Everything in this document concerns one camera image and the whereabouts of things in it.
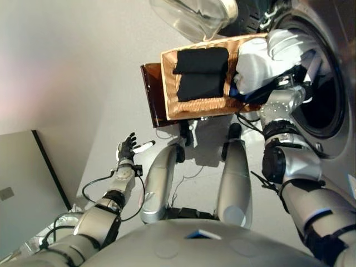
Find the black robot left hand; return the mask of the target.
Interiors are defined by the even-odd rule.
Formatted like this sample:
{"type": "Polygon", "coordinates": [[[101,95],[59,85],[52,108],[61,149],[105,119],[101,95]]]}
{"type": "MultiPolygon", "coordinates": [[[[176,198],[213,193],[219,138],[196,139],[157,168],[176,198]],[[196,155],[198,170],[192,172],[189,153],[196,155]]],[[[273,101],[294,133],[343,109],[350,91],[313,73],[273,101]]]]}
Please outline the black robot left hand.
{"type": "Polygon", "coordinates": [[[141,144],[137,144],[137,137],[134,132],[130,133],[123,142],[118,144],[116,150],[116,161],[120,165],[125,160],[134,161],[133,157],[141,154],[155,145],[155,141],[151,140],[141,144]]]}

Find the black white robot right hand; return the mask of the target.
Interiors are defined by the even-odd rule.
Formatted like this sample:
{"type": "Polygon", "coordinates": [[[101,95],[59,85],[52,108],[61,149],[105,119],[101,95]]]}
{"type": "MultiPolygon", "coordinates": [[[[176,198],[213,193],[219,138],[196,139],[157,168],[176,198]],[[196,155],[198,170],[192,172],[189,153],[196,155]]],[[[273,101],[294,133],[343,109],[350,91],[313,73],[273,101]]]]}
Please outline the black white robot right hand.
{"type": "Polygon", "coordinates": [[[274,80],[275,90],[286,90],[300,86],[305,91],[305,98],[310,98],[313,94],[312,83],[305,81],[306,73],[287,73],[280,75],[274,80]]]}

